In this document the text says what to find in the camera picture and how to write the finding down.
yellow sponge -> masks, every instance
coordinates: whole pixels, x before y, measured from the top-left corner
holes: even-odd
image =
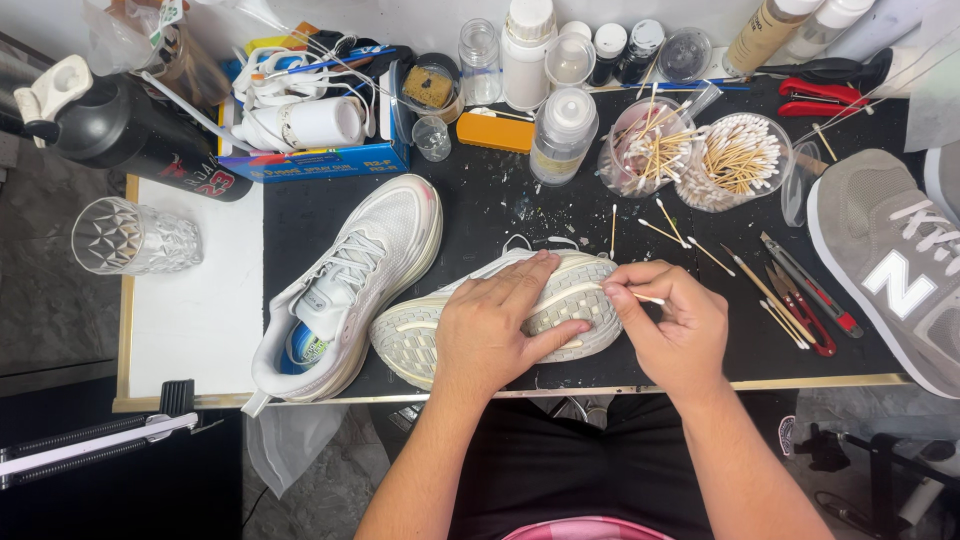
[[[465,144],[530,154],[534,123],[466,113],[457,120],[457,138]]]
[[[424,105],[442,109],[452,86],[453,82],[440,73],[415,65],[403,81],[403,93]]]

black mat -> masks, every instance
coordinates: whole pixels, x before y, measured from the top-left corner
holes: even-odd
[[[779,82],[761,77],[751,91],[730,91],[707,108],[698,124],[737,111],[753,111],[775,118],[791,136],[799,138],[813,121],[825,118],[779,118],[777,107],[785,98],[777,94]],[[678,101],[687,94],[664,94]],[[600,132],[634,102],[635,91],[594,94],[600,113]],[[916,178],[922,177],[923,153],[903,154],[907,104],[890,100],[876,114],[858,114],[828,132],[837,157],[842,159],[866,148],[882,148],[904,160]],[[729,277],[699,251],[685,250],[637,223],[638,217],[667,228],[665,218],[650,198],[624,199],[603,186],[595,175],[599,143],[594,143],[577,176],[557,188],[539,187],[528,168],[528,156],[459,144],[453,137],[450,157],[439,163],[421,158],[413,150],[413,170],[440,192],[444,205],[444,239],[437,262],[427,274],[401,294],[403,302],[454,282],[501,254],[513,233],[531,240],[551,235],[576,241],[582,249],[599,253],[610,249],[611,212],[617,203],[616,261],[663,258],[680,264],[707,287],[731,302],[730,340],[724,371],[730,380],[779,380],[833,376],[901,373],[903,370],[874,331],[869,320],[832,278],[813,251],[806,227],[787,227],[780,213],[780,193],[718,214],[691,210],[677,198],[672,186],[658,194],[677,219],[683,234],[694,235],[727,264],[719,242],[743,257],[756,274],[765,278],[769,263],[759,240],[766,231],[803,264],[821,285],[845,307],[864,329],[860,339],[846,337],[817,311],[837,343],[833,358],[802,352],[783,335],[759,306],[762,298],[742,272]],[[829,156],[821,146],[825,160]],[[264,191],[264,311],[280,290],[295,280],[328,247],[353,208],[393,174],[318,179],[268,184]],[[550,244],[547,247],[562,248]],[[579,360],[534,366],[508,385],[510,390],[633,386],[651,384],[636,364],[633,347],[621,335],[603,353]],[[373,349],[356,381],[340,397],[400,396],[422,393],[397,377]]]

hand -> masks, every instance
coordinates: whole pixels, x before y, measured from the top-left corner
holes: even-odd
[[[569,320],[535,337],[520,331],[559,265],[560,256],[540,250],[487,280],[467,280],[457,287],[437,327],[434,394],[458,395],[485,405],[537,360],[590,329],[588,321]]]
[[[697,401],[723,386],[727,301],[662,260],[624,264],[604,280],[604,293],[636,349],[640,368],[675,404]],[[633,292],[663,298],[654,324]]]

cardboard box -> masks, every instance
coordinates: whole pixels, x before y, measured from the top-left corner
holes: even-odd
[[[389,139],[346,148],[321,148],[293,154],[247,156],[220,139],[217,159],[231,171],[255,182],[272,184],[291,180],[326,179],[364,174],[403,173],[410,170],[410,145],[396,136],[390,102],[381,101],[378,129],[388,127]],[[220,106],[220,125],[229,129],[240,119],[240,106],[232,96]]]

black bottle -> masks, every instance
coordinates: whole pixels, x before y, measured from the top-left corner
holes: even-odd
[[[591,86],[603,86],[610,80],[620,53],[626,45],[627,31],[615,22],[607,23],[597,30],[596,36],[593,37],[597,61],[588,80]]]
[[[630,43],[620,55],[613,75],[624,85],[635,85],[643,79],[663,45],[663,26],[653,19],[644,19],[630,32]]]
[[[217,161],[215,137],[151,98],[127,75],[93,76],[93,87],[63,107],[54,122],[25,131],[91,169],[116,168],[216,199],[236,201],[253,182]]]

